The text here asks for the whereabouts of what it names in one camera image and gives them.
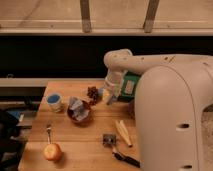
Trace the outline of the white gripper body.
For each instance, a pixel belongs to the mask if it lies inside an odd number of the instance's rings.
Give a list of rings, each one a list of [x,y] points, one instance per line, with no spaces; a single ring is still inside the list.
[[[125,71],[108,70],[105,77],[104,87],[113,95],[118,97],[124,82]]]

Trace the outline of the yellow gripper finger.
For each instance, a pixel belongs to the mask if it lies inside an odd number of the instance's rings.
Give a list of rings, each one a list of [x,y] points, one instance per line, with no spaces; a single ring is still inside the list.
[[[113,94],[110,91],[108,91],[107,89],[104,89],[103,93],[102,93],[102,100],[106,104],[111,104],[112,100],[113,100]]]

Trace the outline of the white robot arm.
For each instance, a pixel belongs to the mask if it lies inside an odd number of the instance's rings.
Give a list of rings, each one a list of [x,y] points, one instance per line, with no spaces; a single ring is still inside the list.
[[[109,51],[105,87],[121,92],[127,71],[138,74],[135,122],[142,171],[204,171],[202,114],[213,104],[213,56],[133,55]]]

